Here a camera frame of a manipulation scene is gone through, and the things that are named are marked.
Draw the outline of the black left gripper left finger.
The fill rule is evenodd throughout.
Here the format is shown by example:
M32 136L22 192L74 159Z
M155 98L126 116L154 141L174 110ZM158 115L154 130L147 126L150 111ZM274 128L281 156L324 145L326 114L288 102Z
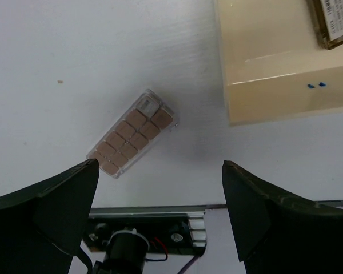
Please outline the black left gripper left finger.
M0 197L0 273L68 273L74 257L92 272L81 241L99 178L86 160Z

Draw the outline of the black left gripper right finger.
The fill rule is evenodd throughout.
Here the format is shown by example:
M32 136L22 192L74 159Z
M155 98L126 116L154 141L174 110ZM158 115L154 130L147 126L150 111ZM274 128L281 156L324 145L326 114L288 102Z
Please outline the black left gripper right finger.
M343 273L343 209L300 197L224 161L222 185L247 273Z

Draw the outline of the dark gold makeup box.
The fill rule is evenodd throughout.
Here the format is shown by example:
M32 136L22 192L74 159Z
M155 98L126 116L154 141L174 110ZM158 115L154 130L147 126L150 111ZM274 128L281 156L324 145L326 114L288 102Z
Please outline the dark gold makeup box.
M343 45L343 0L310 0L306 3L319 45L326 50Z

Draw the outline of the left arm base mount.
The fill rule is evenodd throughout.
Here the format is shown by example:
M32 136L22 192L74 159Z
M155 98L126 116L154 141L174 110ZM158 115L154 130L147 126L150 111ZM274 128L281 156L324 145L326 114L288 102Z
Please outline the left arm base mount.
M207 245L206 209L205 205L93 208L82 240L92 252L104 252L112 234L136 229L150 241L150 253L201 255Z

